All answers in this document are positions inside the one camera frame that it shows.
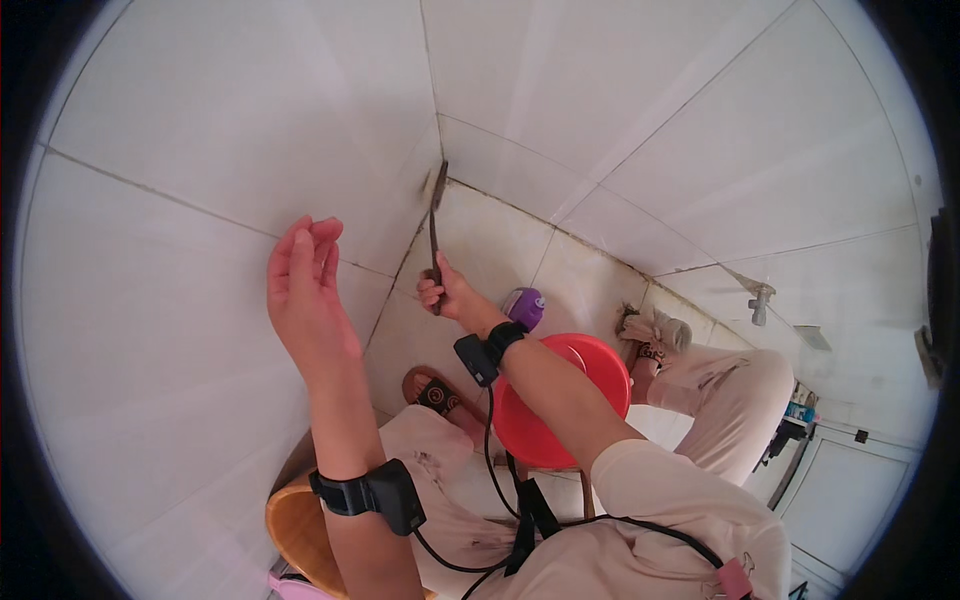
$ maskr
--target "pink clip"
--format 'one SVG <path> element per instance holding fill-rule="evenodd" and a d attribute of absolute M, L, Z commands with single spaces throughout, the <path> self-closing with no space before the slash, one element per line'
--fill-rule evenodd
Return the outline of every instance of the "pink clip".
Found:
<path fill-rule="evenodd" d="M 743 565 L 737 559 L 730 559 L 718 568 L 717 575 L 720 577 L 720 587 L 728 598 L 733 600 L 749 598 L 754 592 L 754 586 L 751 585 L 747 572 L 743 570 Z"/>

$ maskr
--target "knee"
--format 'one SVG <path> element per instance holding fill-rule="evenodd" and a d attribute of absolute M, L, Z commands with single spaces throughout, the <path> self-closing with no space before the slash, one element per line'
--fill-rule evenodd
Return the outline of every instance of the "knee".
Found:
<path fill-rule="evenodd" d="M 764 403 L 785 407 L 793 394 L 793 368 L 782 354 L 760 349 L 751 353 L 748 369 L 756 378 L 758 396 Z"/>

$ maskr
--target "red plastic basin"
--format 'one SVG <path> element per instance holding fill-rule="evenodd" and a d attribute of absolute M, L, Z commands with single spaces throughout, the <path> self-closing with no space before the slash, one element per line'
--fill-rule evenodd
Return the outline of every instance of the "red plastic basin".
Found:
<path fill-rule="evenodd" d="M 540 340 L 584 371 L 620 418 L 630 408 L 630 374 L 616 351 L 584 333 L 558 333 Z M 504 447 L 531 467 L 570 468 L 577 462 L 503 375 L 493 388 L 493 426 Z"/>

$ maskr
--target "pink clothing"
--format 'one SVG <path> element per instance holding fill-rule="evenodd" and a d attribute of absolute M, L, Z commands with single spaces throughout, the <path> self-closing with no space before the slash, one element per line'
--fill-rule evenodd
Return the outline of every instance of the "pink clothing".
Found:
<path fill-rule="evenodd" d="M 691 344 L 668 356 L 647 403 L 693 417 L 674 452 L 742 486 L 777 431 L 793 387 L 790 364 L 772 350 Z"/>
<path fill-rule="evenodd" d="M 790 544 L 782 523 L 739 487 L 769 443 L 789 400 L 789 365 L 768 350 L 692 346 L 651 385 L 648 400 L 695 418 L 671 453 L 643 440 L 604 450 L 590 475 L 611 515 L 676 528 L 722 561 L 753 564 L 755 598 L 784 598 Z M 448 561 L 495 564 L 515 530 L 474 515 L 444 495 L 444 481 L 473 451 L 468 436 L 437 413 L 409 406 L 380 429 L 388 458 L 410 470 L 427 516 L 420 531 Z M 437 563 L 411 538 L 423 585 L 459 598 L 479 575 Z M 680 598 L 719 593 L 716 571 L 686 544 L 615 521 L 573 527 L 543 541 L 520 571 L 500 570 L 471 598 Z"/>

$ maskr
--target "black cable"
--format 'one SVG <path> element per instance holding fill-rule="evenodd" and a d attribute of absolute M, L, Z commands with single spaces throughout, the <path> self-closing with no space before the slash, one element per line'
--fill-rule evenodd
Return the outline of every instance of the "black cable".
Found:
<path fill-rule="evenodd" d="M 460 600 L 467 600 L 468 598 L 470 598 L 470 595 L 471 595 L 472 593 L 474 593 L 477 588 L 480 587 L 480 584 L 482 584 L 482 583 L 484 583 L 485 581 L 487 581 L 487 578 L 490 577 L 491 575 L 493 575 L 493 573 L 494 573 L 495 571 L 496 571 L 496 568 L 492 568 L 492 569 L 490 569 L 489 571 L 487 571 L 486 573 L 484 573 L 483 577 L 481 577 L 480 579 L 478 579 L 478 580 L 476 580 L 475 582 L 473 582 L 473 585 L 470 586 L 470 587 L 467 589 L 467 592 L 466 592 L 464 595 L 460 596 Z"/>
<path fill-rule="evenodd" d="M 494 473 L 493 471 L 493 462 L 490 459 L 490 430 L 492 428 L 492 423 L 493 423 L 493 387 L 491 386 L 487 387 L 487 394 L 489 395 L 489 398 L 490 398 L 490 411 L 487 414 L 487 426 L 485 427 L 485 430 L 484 430 L 484 442 L 483 442 L 484 459 L 487 462 L 487 470 L 490 472 L 490 478 L 491 480 L 493 480 L 493 486 L 496 488 L 496 494 L 500 496 L 500 501 L 503 502 L 503 505 L 505 507 L 507 507 L 507 510 L 510 512 L 511 515 L 513 515 L 517 519 L 521 519 L 520 514 L 517 511 L 515 511 L 514 508 L 510 506 L 510 504 L 507 502 L 506 496 L 503 495 L 503 491 L 500 489 L 500 483 L 496 480 L 496 473 Z M 514 478 L 514 484 L 516 485 L 517 482 L 519 481 L 519 478 L 516 476 L 516 469 L 514 468 L 513 465 L 510 465 L 510 467 L 511 467 L 511 475 Z M 664 534 L 665 536 L 669 536 L 674 540 L 680 540 L 686 545 L 690 546 L 697 552 L 697 554 L 704 557 L 704 559 L 706 559 L 707 562 L 712 564 L 715 568 L 720 568 L 723 566 L 723 561 L 720 560 L 720 557 L 714 554 L 712 550 L 707 548 L 706 545 L 701 543 L 699 540 L 697 540 L 693 536 L 690 536 L 689 534 L 685 534 L 682 531 L 671 529 L 669 527 L 666 527 L 665 525 L 659 525 L 657 523 L 653 523 L 651 521 L 638 520 L 635 518 L 630 518 L 628 516 L 598 515 L 593 518 L 585 518 L 579 521 L 561 523 L 560 526 L 565 529 L 567 527 L 576 527 L 578 525 L 586 525 L 588 523 L 593 523 L 599 520 L 618 520 L 625 523 L 631 523 L 632 525 L 636 525 L 637 527 L 642 527 L 650 531 L 656 531 L 658 533 Z M 461 600 L 466 600 L 467 598 L 469 598 L 469 596 L 473 594 L 477 588 L 480 587 L 480 584 L 487 581 L 487 578 L 493 575 L 493 573 L 497 569 L 506 566 L 507 563 L 510 561 L 511 557 L 513 556 L 513 554 L 511 554 L 510 556 L 506 557 L 499 563 L 492 564 L 491 566 L 487 566 L 487 567 L 459 566 L 458 564 L 447 562 L 443 557 L 437 554 L 437 552 L 433 548 L 431 548 L 430 544 L 428 544 L 426 540 L 423 538 L 423 535 L 420 533 L 419 529 L 414 530 L 414 535 L 417 536 L 417 540 L 420 541 L 420 544 L 423 546 L 424 549 L 426 549 L 426 551 L 430 554 L 430 556 L 432 556 L 434 560 L 436 560 L 438 563 L 442 564 L 446 568 L 452 569 L 454 571 L 460 571 L 462 573 L 483 573 L 483 575 L 479 579 L 473 582 L 473 585 L 469 587 L 467 592 L 461 597 Z"/>
<path fill-rule="evenodd" d="M 501 566 L 506 566 L 507 560 L 510 558 L 510 557 L 507 557 L 506 559 L 503 559 L 499 563 L 492 564 L 490 566 L 459 566 L 458 564 L 448 563 L 442 556 L 437 554 L 437 551 L 431 548 L 430 544 L 428 544 L 426 540 L 423 538 L 423 534 L 420 532 L 420 529 L 415 529 L 414 535 L 417 536 L 417 539 L 420 540 L 420 544 L 422 544 L 423 548 L 426 549 L 426 551 L 430 553 L 430 556 L 432 556 L 438 563 L 442 564 L 448 569 L 452 569 L 454 571 L 460 571 L 461 573 L 489 574 L 493 571 L 496 571 Z"/>
<path fill-rule="evenodd" d="M 503 502 L 503 505 L 507 507 L 507 511 L 514 516 L 515 519 L 520 520 L 520 513 L 514 510 L 514 507 L 510 506 L 510 503 L 507 502 L 506 496 L 503 495 L 503 491 L 500 490 L 500 483 L 496 480 L 496 473 L 493 472 L 493 462 L 490 460 L 490 430 L 493 424 L 493 387 L 487 386 L 487 394 L 490 396 L 490 411 L 487 413 L 487 427 L 484 431 L 483 436 L 483 457 L 487 461 L 487 470 L 490 472 L 490 478 L 493 480 L 493 486 L 496 488 L 496 495 L 500 496 L 500 501 Z"/>
<path fill-rule="evenodd" d="M 680 540 L 686 545 L 696 550 L 697 554 L 704 557 L 707 560 L 707 562 L 712 564 L 715 568 L 720 568 L 721 566 L 723 566 L 723 561 L 720 560 L 720 557 L 714 554 L 712 550 L 707 548 L 702 542 L 700 542 L 693 536 L 689 534 L 685 534 L 682 531 L 677 531 L 676 529 L 671 529 L 665 525 L 659 525 L 657 523 L 653 523 L 650 521 L 641 521 L 635 518 L 630 518 L 628 516 L 598 515 L 593 518 L 585 518 L 579 521 L 561 523 L 560 526 L 566 529 L 567 527 L 576 527 L 577 525 L 586 525 L 587 523 L 592 523 L 598 520 L 605 520 L 605 519 L 631 523 L 632 525 L 636 525 L 637 527 L 642 527 L 644 529 L 649 529 L 650 531 L 656 531 L 658 533 L 664 534 L 665 536 L 669 536 L 674 540 Z"/>

